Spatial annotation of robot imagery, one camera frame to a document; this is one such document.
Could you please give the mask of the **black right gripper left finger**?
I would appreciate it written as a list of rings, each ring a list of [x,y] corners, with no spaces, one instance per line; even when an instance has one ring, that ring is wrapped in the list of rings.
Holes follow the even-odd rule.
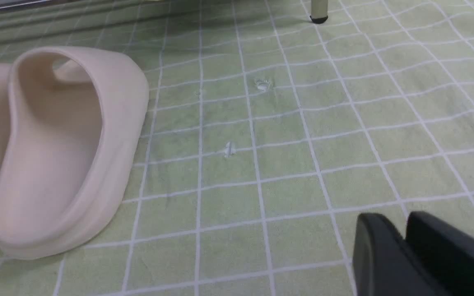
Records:
[[[379,213],[358,215],[352,265],[358,296],[450,295]]]

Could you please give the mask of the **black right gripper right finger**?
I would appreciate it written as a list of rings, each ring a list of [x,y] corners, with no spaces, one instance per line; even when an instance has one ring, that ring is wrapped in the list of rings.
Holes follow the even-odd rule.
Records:
[[[474,237],[416,210],[408,217],[406,242],[452,296],[474,296]]]

